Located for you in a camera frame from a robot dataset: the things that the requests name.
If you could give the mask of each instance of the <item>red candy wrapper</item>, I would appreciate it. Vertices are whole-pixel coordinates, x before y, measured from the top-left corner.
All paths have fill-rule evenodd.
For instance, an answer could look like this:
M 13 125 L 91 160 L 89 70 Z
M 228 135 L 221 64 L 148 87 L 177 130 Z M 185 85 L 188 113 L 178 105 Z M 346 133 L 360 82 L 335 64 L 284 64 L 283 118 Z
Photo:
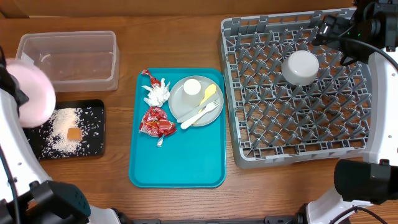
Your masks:
M 150 78 L 150 85 L 152 86 L 152 88 L 155 88 L 155 86 L 161 86 L 161 83 L 159 80 L 157 80 L 156 78 L 154 78 L 150 72 L 148 71 L 148 69 L 144 69 L 141 72 L 141 75 L 148 75 Z
M 167 120 L 167 114 L 157 106 L 150 107 L 139 125 L 139 132 L 160 138 L 157 146 L 162 146 L 163 137 L 176 132 L 175 123 Z

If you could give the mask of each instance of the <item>clear plastic bin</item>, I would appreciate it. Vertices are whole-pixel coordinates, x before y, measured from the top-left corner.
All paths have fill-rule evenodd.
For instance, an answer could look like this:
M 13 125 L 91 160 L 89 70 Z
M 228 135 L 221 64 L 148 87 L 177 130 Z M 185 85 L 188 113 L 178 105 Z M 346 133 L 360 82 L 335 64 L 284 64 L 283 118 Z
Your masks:
M 118 89 L 119 48 L 112 31 L 26 34 L 16 59 L 39 67 L 57 92 Z

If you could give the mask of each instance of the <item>wooden surface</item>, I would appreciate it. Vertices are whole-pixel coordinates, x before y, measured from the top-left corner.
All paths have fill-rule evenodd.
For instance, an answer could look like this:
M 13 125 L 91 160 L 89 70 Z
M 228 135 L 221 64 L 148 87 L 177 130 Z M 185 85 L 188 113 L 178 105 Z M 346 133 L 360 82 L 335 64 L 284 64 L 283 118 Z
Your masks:
M 163 220 L 262 218 L 291 215 L 316 200 L 333 184 L 336 160 L 301 162 L 285 167 L 241 170 L 234 164 L 227 124 L 227 177 L 217 189 L 138 189 L 128 177 L 134 92 L 147 67 L 220 69 L 216 41 L 220 22 L 231 16 L 104 17 L 85 19 L 7 19 L 0 23 L 0 44 L 14 57 L 26 33 L 112 30 L 120 49 L 117 91 L 63 93 L 58 100 L 99 98 L 106 106 L 105 155 L 94 160 L 42 162 L 54 180 L 78 186 L 92 205 L 116 207 L 130 218 Z M 397 223 L 398 202 L 371 208 Z M 353 223 L 376 223 L 364 213 Z
M 28 16 L 149 16 L 264 14 L 353 7 L 351 0 L 0 0 L 4 12 Z

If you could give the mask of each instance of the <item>yellow spoon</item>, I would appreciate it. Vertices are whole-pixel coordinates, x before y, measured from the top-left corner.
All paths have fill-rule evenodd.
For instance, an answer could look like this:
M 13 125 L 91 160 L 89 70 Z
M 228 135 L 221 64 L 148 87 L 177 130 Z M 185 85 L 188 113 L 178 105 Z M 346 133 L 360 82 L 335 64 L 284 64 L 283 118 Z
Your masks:
M 216 85 L 211 84 L 210 86 L 208 86 L 205 90 L 205 97 L 204 99 L 200 102 L 199 105 L 202 105 L 209 97 L 211 97 L 213 94 L 216 93 Z

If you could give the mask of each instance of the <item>knife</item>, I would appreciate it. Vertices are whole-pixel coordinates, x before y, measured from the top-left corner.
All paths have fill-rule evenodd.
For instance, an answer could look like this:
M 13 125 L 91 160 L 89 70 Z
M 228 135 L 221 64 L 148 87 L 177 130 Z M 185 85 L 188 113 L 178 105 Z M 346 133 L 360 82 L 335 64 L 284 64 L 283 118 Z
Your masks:
M 190 119 L 191 117 L 198 114 L 201 109 L 203 109 L 205 106 L 207 106 L 208 103 L 218 100 L 218 98 L 219 98 L 219 96 L 217 94 L 214 94 L 213 96 L 209 97 L 204 103 L 197 106 L 195 109 L 191 110 L 190 112 L 188 112 L 186 115 L 182 116 L 181 118 L 177 119 L 177 122 L 182 123 L 182 122 Z

